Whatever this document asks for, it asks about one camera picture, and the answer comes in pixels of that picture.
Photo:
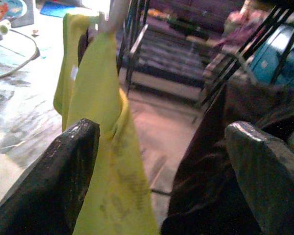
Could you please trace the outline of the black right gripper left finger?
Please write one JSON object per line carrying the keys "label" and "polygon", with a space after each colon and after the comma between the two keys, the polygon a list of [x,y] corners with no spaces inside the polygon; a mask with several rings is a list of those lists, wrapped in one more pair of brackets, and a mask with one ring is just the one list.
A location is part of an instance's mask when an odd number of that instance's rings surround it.
{"label": "black right gripper left finger", "polygon": [[99,125],[85,118],[56,137],[0,201],[0,235],[71,235],[99,137]]}

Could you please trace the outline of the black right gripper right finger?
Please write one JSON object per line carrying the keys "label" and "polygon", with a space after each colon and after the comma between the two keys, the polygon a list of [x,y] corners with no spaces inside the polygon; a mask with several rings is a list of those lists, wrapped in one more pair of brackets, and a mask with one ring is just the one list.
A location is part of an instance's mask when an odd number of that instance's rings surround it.
{"label": "black right gripper right finger", "polygon": [[294,235],[294,152],[281,139],[236,121],[224,132],[243,196],[265,235]]}

